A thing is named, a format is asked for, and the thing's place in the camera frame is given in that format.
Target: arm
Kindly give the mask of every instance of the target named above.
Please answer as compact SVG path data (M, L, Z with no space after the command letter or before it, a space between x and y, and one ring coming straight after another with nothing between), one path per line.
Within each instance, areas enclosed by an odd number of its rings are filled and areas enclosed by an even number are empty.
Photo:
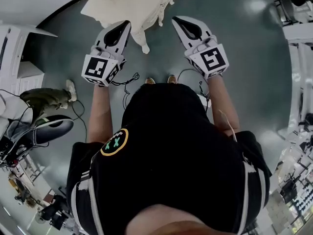
M234 129L234 132L239 132L240 125L238 115L228 95L223 78L218 75L214 76L208 79L208 84L212 101L214 124L226 135L231 136L233 134L229 125L222 117L220 112L222 111L227 116L231 127Z
M95 85L89 118L88 142L106 143L112 136L109 88Z

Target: gray floor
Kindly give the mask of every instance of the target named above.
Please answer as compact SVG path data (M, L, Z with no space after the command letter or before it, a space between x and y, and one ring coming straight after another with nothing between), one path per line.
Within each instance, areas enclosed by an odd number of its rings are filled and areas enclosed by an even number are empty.
M79 99L90 113L93 86L80 76L84 57L89 53L100 23L81 15L83 0L53 18L44 29L59 36L33 37L31 61L45 72L45 87L64 88L67 78L77 86ZM124 82L135 72L140 79L128 86L134 93L148 76L164 82L169 74L178 75L190 68L183 58L184 48L172 25L175 15L186 15L207 23L226 50L230 67L224 74L229 93L238 110L242 130L251 130L261 143L271 169L275 168L284 142L276 135L287 126L291 103L291 62L288 43L284 38L272 0L175 0L165 11L164 26L157 24L146 31L151 52L145 55L130 39L125 51L128 60L115 81ZM186 71L180 83L199 91L201 77ZM114 130L118 130L123 115L123 87L110 87ZM72 110L59 114L75 117ZM51 142L49 148L36 149L32 156L42 165L47 181L57 188L65 185L71 147L84 140L80 121L66 136Z

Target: circular patch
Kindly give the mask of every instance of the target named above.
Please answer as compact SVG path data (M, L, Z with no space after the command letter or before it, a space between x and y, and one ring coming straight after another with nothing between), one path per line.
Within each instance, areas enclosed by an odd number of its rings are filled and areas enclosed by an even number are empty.
M128 130L120 129L117 133L114 134L112 138L101 148L101 154L103 156L112 156L118 153L125 144L128 139Z

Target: black t-shirt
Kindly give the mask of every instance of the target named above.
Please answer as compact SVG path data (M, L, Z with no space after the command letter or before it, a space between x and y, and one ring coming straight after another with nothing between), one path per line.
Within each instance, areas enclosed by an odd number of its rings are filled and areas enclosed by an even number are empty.
M209 122L188 87L144 86L126 109L122 129L107 144L74 145L68 196L90 169L105 235L124 234L140 211L155 204L189 212L213 229L237 233L245 195L243 161L264 172L264 204L270 172L255 136L240 132L236 137L237 142ZM262 198L258 172L249 175L245 226L257 216ZM84 194L76 194L80 224L90 235L97 234Z

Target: green floor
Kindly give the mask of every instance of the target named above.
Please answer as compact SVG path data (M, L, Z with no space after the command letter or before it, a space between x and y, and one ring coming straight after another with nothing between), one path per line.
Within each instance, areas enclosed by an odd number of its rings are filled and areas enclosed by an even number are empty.
M64 88L68 78L76 83L78 97L86 107L83 118L87 122L93 86L80 74L84 57L89 54L102 27L93 18L80 14L86 1L71 6L43 26L59 38L32 36L28 49L30 60L45 72L45 87ZM151 48L148 55L143 54L141 47L130 38L124 53L128 62L115 81L124 82L138 72L140 79L128 86L131 93L148 76L156 82L165 82L169 74L178 75L183 69L190 68L183 58L183 45L171 24L175 15L206 22L218 41L223 43L230 63L224 80L238 110L242 130L254 132L269 167L275 169L284 148L284 142L276 133L287 127L290 114L291 62L273 1L175 0L175 4L165 10L164 26L155 24L146 31ZM179 80L198 93L199 81L201 77L192 71L184 72ZM110 94L116 131L124 112L124 88L110 86ZM75 117L71 109L58 113ZM74 129L66 136L51 142L48 148L32 152L40 164L47 166L45 178L54 188L66 184L71 147L84 138L84 127L76 121Z

